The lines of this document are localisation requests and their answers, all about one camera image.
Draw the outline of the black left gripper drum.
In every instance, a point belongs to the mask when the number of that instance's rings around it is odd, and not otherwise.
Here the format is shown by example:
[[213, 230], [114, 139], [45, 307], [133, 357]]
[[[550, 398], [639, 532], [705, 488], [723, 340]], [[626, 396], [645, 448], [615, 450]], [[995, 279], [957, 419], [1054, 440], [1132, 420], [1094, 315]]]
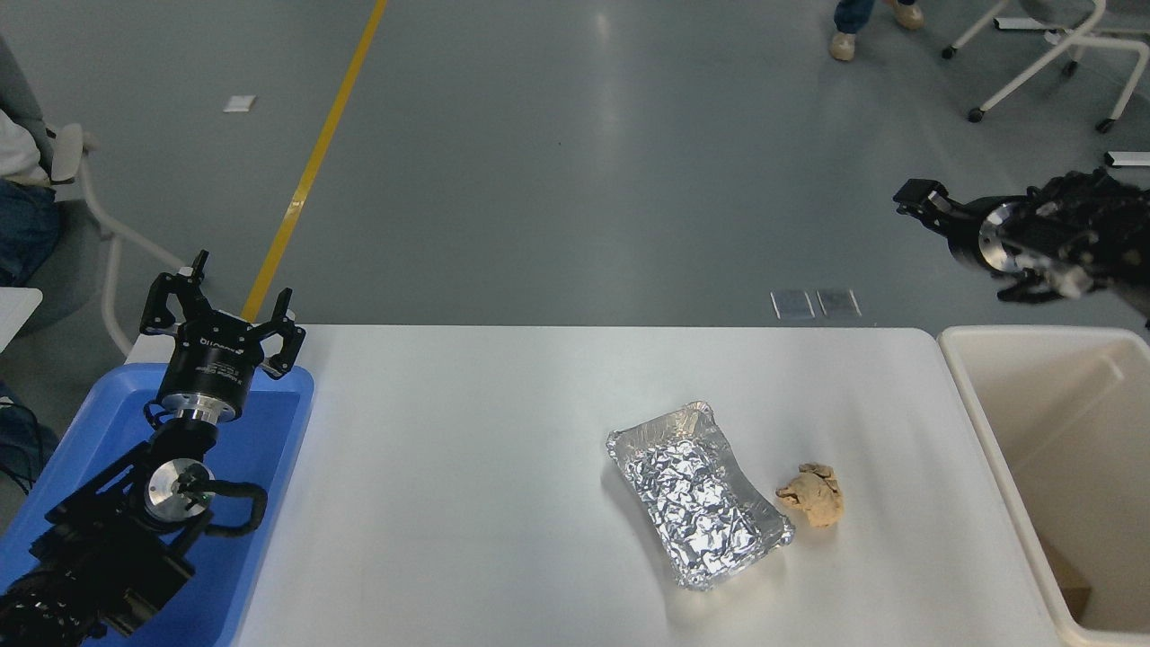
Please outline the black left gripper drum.
[[253, 331], [246, 321], [221, 311], [182, 323], [160, 385], [160, 402], [175, 406], [191, 396], [208, 396], [227, 406], [245, 405], [263, 360]]

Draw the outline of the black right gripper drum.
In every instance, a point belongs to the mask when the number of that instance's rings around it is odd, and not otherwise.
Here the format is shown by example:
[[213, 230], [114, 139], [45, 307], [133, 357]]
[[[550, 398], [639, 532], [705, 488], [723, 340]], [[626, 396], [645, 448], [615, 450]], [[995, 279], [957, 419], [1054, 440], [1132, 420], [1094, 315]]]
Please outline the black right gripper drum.
[[957, 261], [972, 269], [998, 270], [998, 225], [988, 218], [998, 208], [997, 199], [974, 199], [959, 202], [950, 199], [951, 229], [948, 247]]

